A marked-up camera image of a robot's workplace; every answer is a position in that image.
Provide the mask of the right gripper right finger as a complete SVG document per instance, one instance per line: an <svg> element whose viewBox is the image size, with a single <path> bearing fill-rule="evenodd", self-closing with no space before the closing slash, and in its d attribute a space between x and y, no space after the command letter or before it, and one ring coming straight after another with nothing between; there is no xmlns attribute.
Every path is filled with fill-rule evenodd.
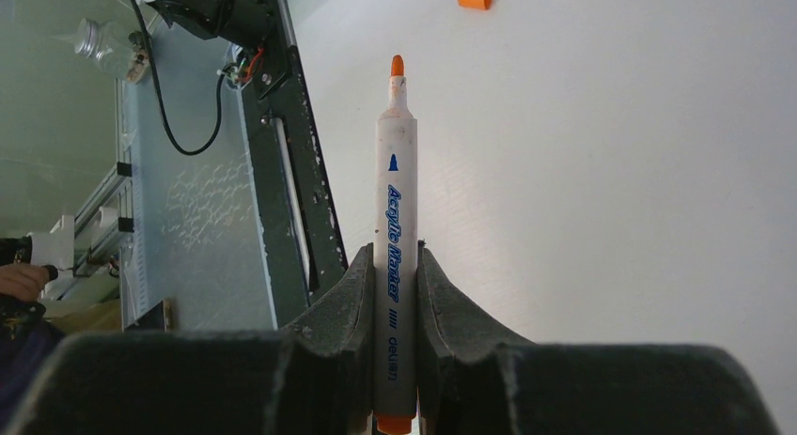
<svg viewBox="0 0 797 435"><path fill-rule="evenodd" d="M425 434L775 434L725 350L538 344L460 291L421 248L417 377Z"/></svg>

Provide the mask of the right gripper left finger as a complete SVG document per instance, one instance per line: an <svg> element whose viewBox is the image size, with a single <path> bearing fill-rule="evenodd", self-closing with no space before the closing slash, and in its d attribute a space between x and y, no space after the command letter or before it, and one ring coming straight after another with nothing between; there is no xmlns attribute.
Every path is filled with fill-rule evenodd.
<svg viewBox="0 0 797 435"><path fill-rule="evenodd" d="M47 359L9 434L368 434L373 248L276 331L86 333Z"/></svg>

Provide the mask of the white pen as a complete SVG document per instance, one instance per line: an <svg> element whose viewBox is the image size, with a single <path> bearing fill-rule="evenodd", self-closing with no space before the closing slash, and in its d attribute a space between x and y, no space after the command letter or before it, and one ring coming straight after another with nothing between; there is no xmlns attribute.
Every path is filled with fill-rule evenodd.
<svg viewBox="0 0 797 435"><path fill-rule="evenodd" d="M375 135L373 413L383 434L409 434L416 417L417 121L403 58L391 60Z"/></svg>

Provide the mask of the orange pen cap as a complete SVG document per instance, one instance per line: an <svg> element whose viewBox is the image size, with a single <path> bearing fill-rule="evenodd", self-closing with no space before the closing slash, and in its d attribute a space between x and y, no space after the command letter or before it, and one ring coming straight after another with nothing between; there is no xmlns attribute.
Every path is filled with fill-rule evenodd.
<svg viewBox="0 0 797 435"><path fill-rule="evenodd" d="M492 6L492 0L457 0L461 8L468 8L473 10L489 10Z"/></svg>

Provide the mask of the operator hand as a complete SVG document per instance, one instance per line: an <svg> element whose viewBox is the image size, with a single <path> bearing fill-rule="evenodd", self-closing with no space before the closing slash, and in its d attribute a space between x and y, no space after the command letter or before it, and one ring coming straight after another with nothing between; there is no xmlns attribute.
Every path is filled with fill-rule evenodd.
<svg viewBox="0 0 797 435"><path fill-rule="evenodd" d="M20 263L0 268L1 293L23 302L36 301L49 282L50 274L44 267Z"/></svg>

